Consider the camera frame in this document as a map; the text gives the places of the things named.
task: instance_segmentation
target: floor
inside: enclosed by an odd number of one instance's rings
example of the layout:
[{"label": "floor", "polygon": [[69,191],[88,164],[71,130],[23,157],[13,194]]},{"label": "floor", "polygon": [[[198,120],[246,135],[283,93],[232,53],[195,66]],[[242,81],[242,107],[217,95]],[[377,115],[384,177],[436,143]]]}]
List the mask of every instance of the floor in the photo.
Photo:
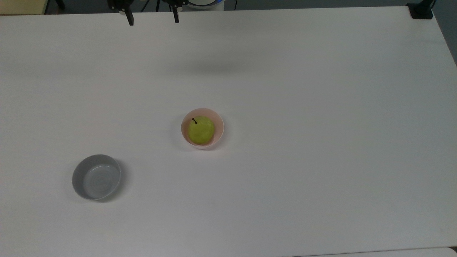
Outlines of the floor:
[{"label": "floor", "polygon": [[[55,0],[49,0],[46,14],[76,13],[109,13],[106,0],[63,0],[66,8],[59,10]],[[405,6],[409,2],[420,0],[226,0],[224,10],[265,10],[265,9],[297,9],[297,8],[328,8],[328,7],[361,7],[361,6]],[[156,0],[150,0],[144,12],[155,12]],[[140,12],[146,0],[135,0],[132,12]],[[159,11],[170,11],[168,5],[160,3]],[[433,12],[440,25],[443,36],[457,64],[457,0],[436,0]]]}]

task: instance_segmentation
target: black cable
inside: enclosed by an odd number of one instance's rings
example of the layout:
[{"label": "black cable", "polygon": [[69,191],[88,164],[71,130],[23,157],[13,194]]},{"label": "black cable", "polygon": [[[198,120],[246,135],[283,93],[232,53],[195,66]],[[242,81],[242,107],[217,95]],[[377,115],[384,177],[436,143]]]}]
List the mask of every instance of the black cable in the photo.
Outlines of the black cable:
[{"label": "black cable", "polygon": [[144,11],[144,9],[145,9],[145,8],[146,8],[146,6],[148,5],[148,3],[149,3],[149,0],[147,0],[147,1],[146,1],[146,4],[144,4],[144,6],[143,6],[143,9],[141,9],[141,12],[143,12],[143,11]]},{"label": "black cable", "polygon": [[157,5],[155,6],[155,12],[159,12],[160,0],[157,0]]}]

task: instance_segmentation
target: green pear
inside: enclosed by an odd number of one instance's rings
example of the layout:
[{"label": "green pear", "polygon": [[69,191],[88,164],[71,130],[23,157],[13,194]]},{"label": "green pear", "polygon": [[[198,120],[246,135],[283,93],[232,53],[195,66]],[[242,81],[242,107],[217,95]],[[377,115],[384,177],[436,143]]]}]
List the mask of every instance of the green pear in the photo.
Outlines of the green pear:
[{"label": "green pear", "polygon": [[214,134],[214,123],[206,116],[193,118],[187,129],[189,139],[197,145],[204,145]]}]

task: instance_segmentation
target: gray bowl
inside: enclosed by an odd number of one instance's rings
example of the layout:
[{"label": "gray bowl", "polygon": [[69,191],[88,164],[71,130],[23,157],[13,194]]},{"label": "gray bowl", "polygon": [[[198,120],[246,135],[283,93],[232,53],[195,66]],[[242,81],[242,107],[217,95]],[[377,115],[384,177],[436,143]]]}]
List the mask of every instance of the gray bowl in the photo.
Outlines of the gray bowl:
[{"label": "gray bowl", "polygon": [[121,180],[121,168],[107,155],[92,155],[78,164],[73,173],[73,188],[82,198],[99,200],[112,194]]}]

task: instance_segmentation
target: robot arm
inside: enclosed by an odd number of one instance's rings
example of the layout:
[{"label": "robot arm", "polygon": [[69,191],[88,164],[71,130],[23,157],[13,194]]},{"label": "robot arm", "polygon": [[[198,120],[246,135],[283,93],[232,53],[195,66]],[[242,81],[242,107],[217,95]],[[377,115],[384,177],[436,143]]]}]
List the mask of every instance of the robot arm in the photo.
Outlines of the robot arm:
[{"label": "robot arm", "polygon": [[[108,6],[111,10],[119,10],[119,12],[124,12],[127,16],[128,23],[130,26],[133,26],[133,14],[130,9],[130,5],[133,3],[133,0],[107,0]],[[179,23],[178,12],[182,11],[182,6],[187,5],[188,0],[162,0],[165,3],[169,4],[173,8],[173,16],[175,17],[175,23]]]}]

